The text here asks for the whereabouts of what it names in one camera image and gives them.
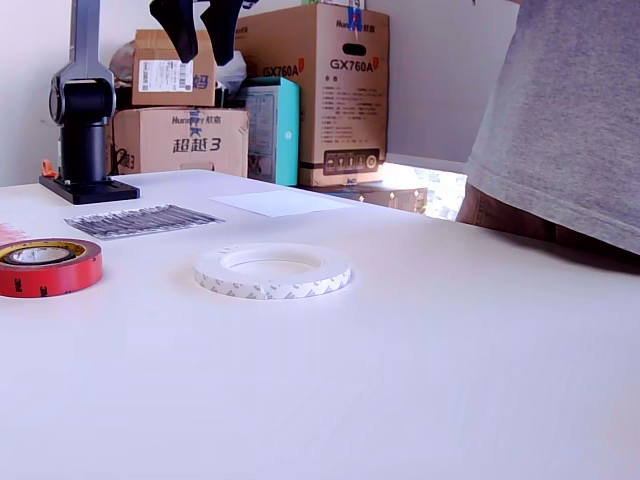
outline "brown pants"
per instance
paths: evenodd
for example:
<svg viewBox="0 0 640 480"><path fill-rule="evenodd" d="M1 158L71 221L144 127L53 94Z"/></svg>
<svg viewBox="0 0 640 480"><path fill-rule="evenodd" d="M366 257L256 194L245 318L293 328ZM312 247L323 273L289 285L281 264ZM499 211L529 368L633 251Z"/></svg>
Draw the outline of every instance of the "brown pants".
<svg viewBox="0 0 640 480"><path fill-rule="evenodd" d="M637 263L640 257L502 203L467 183L458 222Z"/></svg>

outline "table surface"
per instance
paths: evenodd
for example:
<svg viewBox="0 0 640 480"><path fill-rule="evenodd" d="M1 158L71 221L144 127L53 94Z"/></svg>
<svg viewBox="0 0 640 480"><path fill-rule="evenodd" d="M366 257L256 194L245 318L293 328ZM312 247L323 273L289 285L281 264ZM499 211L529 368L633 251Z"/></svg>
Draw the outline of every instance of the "table surface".
<svg viewBox="0 0 640 480"><path fill-rule="evenodd" d="M98 285L0 298L2 480L640 478L637 274L371 205L261 217L207 198L277 187L214 173L126 180L140 200L0 189L30 237L166 203L227 220L98 242ZM250 242L340 250L355 280L282 302L195 283L198 254Z"/></svg>

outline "orange object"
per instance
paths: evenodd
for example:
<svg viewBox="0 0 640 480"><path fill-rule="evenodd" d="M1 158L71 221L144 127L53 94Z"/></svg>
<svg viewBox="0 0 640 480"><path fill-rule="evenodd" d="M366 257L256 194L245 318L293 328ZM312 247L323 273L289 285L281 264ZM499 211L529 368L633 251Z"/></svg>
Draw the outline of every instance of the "orange object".
<svg viewBox="0 0 640 480"><path fill-rule="evenodd" d="M58 176L53 169L53 164L46 158L42 161L42 176L47 178L56 178Z"/></svg>

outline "barcode label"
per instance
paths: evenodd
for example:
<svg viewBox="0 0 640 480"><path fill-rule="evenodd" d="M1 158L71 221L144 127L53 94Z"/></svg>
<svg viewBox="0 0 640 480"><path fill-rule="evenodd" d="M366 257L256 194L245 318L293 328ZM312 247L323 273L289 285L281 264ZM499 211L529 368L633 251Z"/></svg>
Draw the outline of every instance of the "barcode label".
<svg viewBox="0 0 640 480"><path fill-rule="evenodd" d="M140 60L138 91L191 92L193 62L179 60Z"/></svg>

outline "teal box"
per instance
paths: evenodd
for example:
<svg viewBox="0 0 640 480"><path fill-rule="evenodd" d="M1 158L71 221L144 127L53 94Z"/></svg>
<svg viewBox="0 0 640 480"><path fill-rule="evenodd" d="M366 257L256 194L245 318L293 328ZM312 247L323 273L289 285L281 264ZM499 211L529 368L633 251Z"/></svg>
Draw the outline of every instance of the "teal box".
<svg viewBox="0 0 640 480"><path fill-rule="evenodd" d="M286 78L254 78L234 103L249 111L249 178L297 185L300 87Z"/></svg>

